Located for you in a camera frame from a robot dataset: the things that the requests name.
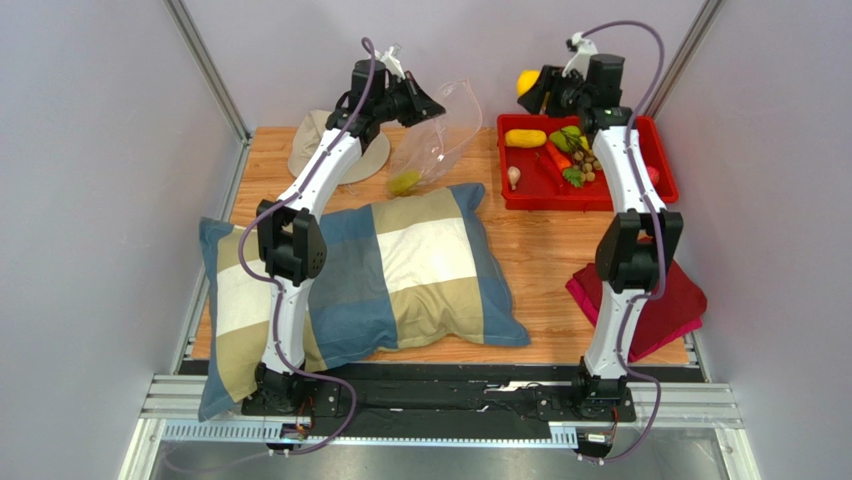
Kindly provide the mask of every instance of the red tray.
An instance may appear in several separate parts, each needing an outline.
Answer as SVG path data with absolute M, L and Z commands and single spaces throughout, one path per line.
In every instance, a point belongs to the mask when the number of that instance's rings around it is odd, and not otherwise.
M 550 118 L 545 115 L 500 115 L 497 117 L 497 146 L 500 148 L 500 168 L 503 177 L 503 198 L 510 210 L 581 210 L 612 211 L 612 198 L 603 172 L 595 172 L 597 178 L 582 188 L 570 185 L 559 192 L 553 180 L 535 163 L 536 153 L 547 158 L 544 147 L 515 148 L 507 147 L 505 134 L 515 128 L 543 130 L 550 135 L 562 127 L 577 125 L 577 117 Z M 657 127 L 651 117 L 638 117 L 636 128 L 639 130 L 639 149 L 645 164 L 656 167 L 660 172 L 660 182 L 654 187 L 660 199 L 669 204 L 678 199 L 666 152 L 657 133 Z M 513 191 L 509 188 L 506 169 L 514 166 L 521 171 L 521 179 Z

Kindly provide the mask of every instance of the wooden table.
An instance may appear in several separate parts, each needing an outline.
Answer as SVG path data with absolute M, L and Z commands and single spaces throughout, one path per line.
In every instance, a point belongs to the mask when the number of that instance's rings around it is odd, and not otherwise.
M 254 218 L 260 200 L 277 198 L 295 180 L 287 169 L 295 132 L 295 128 L 257 130 L 231 223 L 247 225 Z M 385 133 L 391 145 L 396 145 L 405 130 L 389 129 Z M 532 344 L 523 348 L 492 347 L 448 336 L 427 347 L 378 352 L 369 360 L 577 363 L 586 351 L 594 328 L 565 290 L 565 283 L 574 272 L 594 261 L 595 249 L 612 213 L 506 210 L 500 194 L 499 158 L 494 129 L 483 129 L 455 168 L 423 191 L 465 182 L 485 184 L 486 195 L 477 213 L 509 282 L 515 318 L 529 331 Z M 387 200 L 384 190 L 387 169 L 385 165 L 376 175 L 352 185 L 351 189 L 338 187 L 326 211 Z M 210 319 L 205 309 L 192 356 L 208 358 L 210 340 Z M 688 363 L 683 341 L 670 343 L 640 363 Z

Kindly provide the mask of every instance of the garlic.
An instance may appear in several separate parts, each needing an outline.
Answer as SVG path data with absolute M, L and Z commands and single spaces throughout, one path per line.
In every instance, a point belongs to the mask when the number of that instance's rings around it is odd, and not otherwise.
M 518 170 L 518 167 L 509 167 L 509 169 L 506 170 L 506 175 L 509 177 L 509 188 L 512 190 L 517 188 L 515 185 L 517 185 L 518 180 L 521 179 L 521 171 Z

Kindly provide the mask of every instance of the beige hat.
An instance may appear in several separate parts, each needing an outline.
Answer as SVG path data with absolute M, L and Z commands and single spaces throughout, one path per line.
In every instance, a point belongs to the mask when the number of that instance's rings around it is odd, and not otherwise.
M 305 169 L 319 146 L 320 138 L 325 133 L 325 122 L 331 112 L 323 110 L 311 110 L 307 117 L 296 130 L 293 138 L 293 150 L 290 151 L 290 159 L 287 167 L 294 177 L 298 177 Z M 390 140 L 384 133 L 379 133 L 375 140 L 367 147 L 367 151 L 352 165 L 352 168 L 343 175 L 342 185 L 360 182 L 373 176 L 381 170 L 390 155 Z

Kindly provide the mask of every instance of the white wall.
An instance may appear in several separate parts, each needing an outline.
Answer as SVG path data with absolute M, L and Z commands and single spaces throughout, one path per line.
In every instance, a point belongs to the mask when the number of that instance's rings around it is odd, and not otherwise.
M 238 144 L 160 1 L 0 6 L 0 477 L 115 478 Z
M 849 478 L 852 4 L 727 2 L 658 125 L 679 261 L 766 479 Z
M 315 108 L 333 109 L 349 89 L 352 66 L 368 36 L 384 51 L 402 45 L 403 67 L 432 93 L 469 78 L 494 125 L 523 110 L 515 82 L 524 69 L 564 64 L 565 40 L 619 19 L 654 25 L 674 55 L 702 0 L 185 0 L 248 127 L 298 125 Z M 595 35 L 602 51 L 625 56 L 626 105 L 647 88 L 656 51 L 646 33 Z

